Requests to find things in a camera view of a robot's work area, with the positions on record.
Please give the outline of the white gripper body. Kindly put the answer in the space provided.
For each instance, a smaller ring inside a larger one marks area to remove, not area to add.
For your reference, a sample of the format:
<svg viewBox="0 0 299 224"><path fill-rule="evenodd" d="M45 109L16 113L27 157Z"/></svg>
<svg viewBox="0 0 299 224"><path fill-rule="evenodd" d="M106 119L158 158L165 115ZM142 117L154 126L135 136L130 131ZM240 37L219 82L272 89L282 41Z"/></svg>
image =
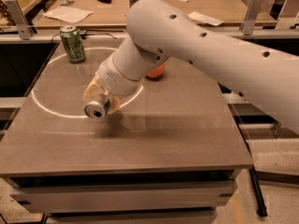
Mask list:
<svg viewBox="0 0 299 224"><path fill-rule="evenodd" d="M132 81L122 75L116 68L112 56L106 58L99 65L96 76L101 85L115 96L130 96L141 84L141 81Z"/></svg>

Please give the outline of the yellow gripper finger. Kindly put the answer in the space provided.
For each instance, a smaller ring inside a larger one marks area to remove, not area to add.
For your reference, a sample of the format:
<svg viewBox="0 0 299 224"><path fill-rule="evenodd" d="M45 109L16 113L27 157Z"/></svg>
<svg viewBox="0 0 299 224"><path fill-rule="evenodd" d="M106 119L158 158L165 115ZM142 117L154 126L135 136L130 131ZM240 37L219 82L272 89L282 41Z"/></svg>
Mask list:
<svg viewBox="0 0 299 224"><path fill-rule="evenodd" d="M110 107L108 110L109 114L112 114L119 110L121 106L126 102L127 97L126 96L116 96L116 95L111 95L109 98L110 101Z"/></svg>
<svg viewBox="0 0 299 224"><path fill-rule="evenodd" d="M85 92L83 93L82 100L85 105L90 102L96 102L100 105L105 105L108 102L108 92L102 86L98 76L94 76Z"/></svg>

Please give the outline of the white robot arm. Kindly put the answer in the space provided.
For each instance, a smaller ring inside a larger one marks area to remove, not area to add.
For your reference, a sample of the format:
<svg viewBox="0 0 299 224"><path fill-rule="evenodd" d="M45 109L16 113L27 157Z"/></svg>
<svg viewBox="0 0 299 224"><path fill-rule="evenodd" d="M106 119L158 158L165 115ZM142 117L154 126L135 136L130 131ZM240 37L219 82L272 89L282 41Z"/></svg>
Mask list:
<svg viewBox="0 0 299 224"><path fill-rule="evenodd" d="M283 126L299 133L299 59L290 53L208 31L161 0L139 0L126 18L128 36L104 60L85 91L85 114L104 119L142 78L168 58L181 59L224 87L241 92Z"/></svg>

